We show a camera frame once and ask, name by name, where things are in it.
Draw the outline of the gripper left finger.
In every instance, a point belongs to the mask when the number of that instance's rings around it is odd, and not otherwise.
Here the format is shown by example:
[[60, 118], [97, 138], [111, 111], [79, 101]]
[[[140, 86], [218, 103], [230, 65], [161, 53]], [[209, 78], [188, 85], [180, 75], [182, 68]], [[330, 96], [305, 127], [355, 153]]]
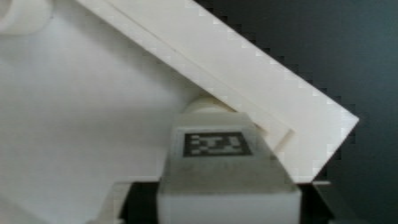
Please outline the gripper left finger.
[[156, 190], [156, 181], [115, 183], [97, 216], [86, 224], [157, 224]]

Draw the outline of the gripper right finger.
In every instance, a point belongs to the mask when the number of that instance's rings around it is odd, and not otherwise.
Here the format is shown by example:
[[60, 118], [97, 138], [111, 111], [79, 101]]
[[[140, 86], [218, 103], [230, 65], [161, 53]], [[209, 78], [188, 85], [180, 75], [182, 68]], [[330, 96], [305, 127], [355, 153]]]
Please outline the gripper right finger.
[[299, 224], [355, 224], [355, 213], [328, 181], [298, 185], [301, 190]]

